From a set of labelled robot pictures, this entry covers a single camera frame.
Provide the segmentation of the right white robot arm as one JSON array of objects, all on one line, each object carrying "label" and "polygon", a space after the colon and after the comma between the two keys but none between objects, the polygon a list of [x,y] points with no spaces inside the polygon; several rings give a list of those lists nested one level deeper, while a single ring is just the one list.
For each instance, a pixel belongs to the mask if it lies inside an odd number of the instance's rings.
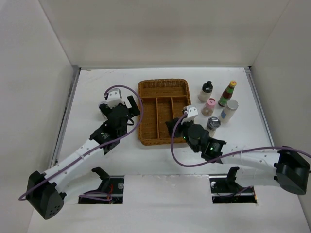
[{"label": "right white robot arm", "polygon": [[249,186],[276,186],[297,195],[307,192],[310,164],[305,152],[291,147],[260,147],[241,149],[223,154],[227,146],[223,140],[210,137],[209,132],[193,121],[175,118],[167,121],[172,139],[182,137],[195,153],[200,153],[204,164],[232,165],[225,179],[231,192]]}]

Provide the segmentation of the black cap white bottle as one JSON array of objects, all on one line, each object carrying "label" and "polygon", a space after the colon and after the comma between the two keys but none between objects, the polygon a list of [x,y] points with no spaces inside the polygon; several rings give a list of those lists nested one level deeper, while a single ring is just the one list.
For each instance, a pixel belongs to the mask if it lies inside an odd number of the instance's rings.
[{"label": "black cap white bottle", "polygon": [[198,96],[199,101],[206,102],[210,98],[212,91],[213,91],[212,81],[207,81],[206,83],[204,83]]}]

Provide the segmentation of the clear lid pepper jar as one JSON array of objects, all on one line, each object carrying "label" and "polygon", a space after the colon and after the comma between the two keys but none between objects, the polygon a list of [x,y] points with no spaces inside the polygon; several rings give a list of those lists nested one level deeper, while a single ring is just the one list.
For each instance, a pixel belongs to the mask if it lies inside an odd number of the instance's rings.
[{"label": "clear lid pepper jar", "polygon": [[209,136],[213,137],[215,135],[216,130],[220,127],[221,122],[220,120],[215,117],[211,116],[207,121],[207,131],[209,132]]}]

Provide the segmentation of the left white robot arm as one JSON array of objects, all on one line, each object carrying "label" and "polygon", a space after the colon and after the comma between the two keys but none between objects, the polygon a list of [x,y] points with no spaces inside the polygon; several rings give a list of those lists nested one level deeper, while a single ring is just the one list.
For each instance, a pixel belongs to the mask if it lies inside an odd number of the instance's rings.
[{"label": "left white robot arm", "polygon": [[129,107],[116,91],[105,98],[100,104],[100,111],[107,120],[89,139],[54,167],[42,173],[34,171],[29,176],[26,193],[19,200],[28,201],[43,219],[51,219],[59,213],[69,193],[67,185],[90,171],[99,175],[92,182],[95,193],[102,194],[108,190],[110,177],[97,163],[130,134],[127,127],[134,124],[132,119],[140,116],[141,111],[133,96],[127,97]]}]

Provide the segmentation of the white cap salt jar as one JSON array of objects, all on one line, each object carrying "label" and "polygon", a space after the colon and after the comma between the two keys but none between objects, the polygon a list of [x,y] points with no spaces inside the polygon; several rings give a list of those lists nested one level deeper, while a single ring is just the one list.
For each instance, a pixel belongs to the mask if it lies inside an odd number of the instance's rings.
[{"label": "white cap salt jar", "polygon": [[236,100],[229,100],[219,115],[219,120],[222,124],[228,123],[239,107]]}]

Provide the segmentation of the pink cap spice jar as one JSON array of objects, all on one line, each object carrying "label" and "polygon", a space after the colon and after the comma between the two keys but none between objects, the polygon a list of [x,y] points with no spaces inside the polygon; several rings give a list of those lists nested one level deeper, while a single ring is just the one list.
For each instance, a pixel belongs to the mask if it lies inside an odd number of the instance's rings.
[{"label": "pink cap spice jar", "polygon": [[216,100],[214,98],[209,98],[201,110],[202,114],[206,117],[210,117],[213,114],[215,104]]}]

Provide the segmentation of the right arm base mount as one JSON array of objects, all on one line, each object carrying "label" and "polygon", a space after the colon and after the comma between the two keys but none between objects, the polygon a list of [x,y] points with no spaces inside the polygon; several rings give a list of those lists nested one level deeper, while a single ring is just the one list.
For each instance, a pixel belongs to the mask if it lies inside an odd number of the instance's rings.
[{"label": "right arm base mount", "polygon": [[235,182],[238,167],[232,167],[227,175],[209,177],[213,204],[253,203],[257,197],[252,186],[242,187]]}]

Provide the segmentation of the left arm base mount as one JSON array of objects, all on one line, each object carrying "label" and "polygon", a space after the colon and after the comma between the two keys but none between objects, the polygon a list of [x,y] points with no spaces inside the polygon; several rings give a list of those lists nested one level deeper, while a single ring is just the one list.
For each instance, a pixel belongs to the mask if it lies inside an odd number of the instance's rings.
[{"label": "left arm base mount", "polygon": [[97,188],[93,188],[79,196],[79,204],[123,204],[124,176],[110,176],[102,168],[93,168],[101,180]]}]

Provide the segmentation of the red sauce bottle yellow cap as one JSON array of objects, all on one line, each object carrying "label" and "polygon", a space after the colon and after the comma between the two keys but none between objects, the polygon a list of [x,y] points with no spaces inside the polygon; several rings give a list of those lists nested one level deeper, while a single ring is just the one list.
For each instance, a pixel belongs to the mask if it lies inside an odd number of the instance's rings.
[{"label": "red sauce bottle yellow cap", "polygon": [[223,91],[219,101],[218,101],[218,105],[221,107],[225,107],[225,105],[227,104],[227,102],[231,99],[234,89],[237,85],[237,81],[235,80],[231,80],[229,85],[227,86],[227,88]]}]

